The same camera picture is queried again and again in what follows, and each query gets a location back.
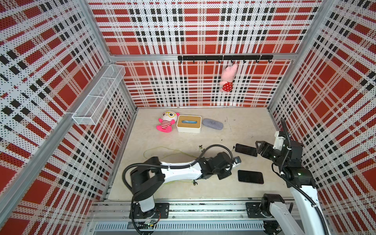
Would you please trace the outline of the black smartphone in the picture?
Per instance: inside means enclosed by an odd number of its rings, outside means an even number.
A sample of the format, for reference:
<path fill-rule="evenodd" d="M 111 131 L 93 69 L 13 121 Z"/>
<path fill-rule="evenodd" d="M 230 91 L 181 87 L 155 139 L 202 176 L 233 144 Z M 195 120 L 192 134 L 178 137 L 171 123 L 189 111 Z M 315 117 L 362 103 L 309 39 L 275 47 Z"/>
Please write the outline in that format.
<path fill-rule="evenodd" d="M 261 172 L 238 170 L 238 181 L 242 183 L 264 184 Z"/>
<path fill-rule="evenodd" d="M 258 155 L 256 148 L 242 144 L 235 145 L 235 152 L 253 157 L 256 157 Z"/>

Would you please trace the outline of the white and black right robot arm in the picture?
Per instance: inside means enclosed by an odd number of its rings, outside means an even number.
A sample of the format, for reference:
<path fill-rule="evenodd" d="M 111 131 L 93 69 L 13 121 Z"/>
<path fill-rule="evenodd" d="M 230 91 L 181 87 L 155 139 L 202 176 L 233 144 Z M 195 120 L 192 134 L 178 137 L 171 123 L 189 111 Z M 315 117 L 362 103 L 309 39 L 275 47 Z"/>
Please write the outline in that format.
<path fill-rule="evenodd" d="M 312 173 L 302 166 L 303 145 L 294 141 L 287 123 L 281 119 L 282 131 L 275 133 L 275 142 L 256 142 L 256 151 L 278 168 L 276 175 L 283 179 L 294 203 L 287 205 L 279 194 L 266 193 L 261 198 L 259 211 L 270 221 L 264 223 L 265 233 L 277 235 L 329 235 L 330 229 L 318 199 L 318 190 Z"/>

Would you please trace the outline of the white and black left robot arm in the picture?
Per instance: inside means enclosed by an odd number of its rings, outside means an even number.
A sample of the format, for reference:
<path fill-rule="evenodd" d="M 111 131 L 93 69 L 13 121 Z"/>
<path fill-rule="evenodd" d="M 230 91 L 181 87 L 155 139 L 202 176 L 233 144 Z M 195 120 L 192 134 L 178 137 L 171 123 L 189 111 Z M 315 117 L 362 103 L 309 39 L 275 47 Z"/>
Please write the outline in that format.
<path fill-rule="evenodd" d="M 211 145 L 199 157 L 187 163 L 162 162 L 152 157 L 143 163 L 127 166 L 122 172 L 122 181 L 132 193 L 130 219 L 168 218 L 168 203 L 155 203 L 155 192 L 166 183 L 198 180 L 217 176 L 223 180 L 232 175 L 232 169 L 241 164 L 240 157 L 223 145 Z"/>

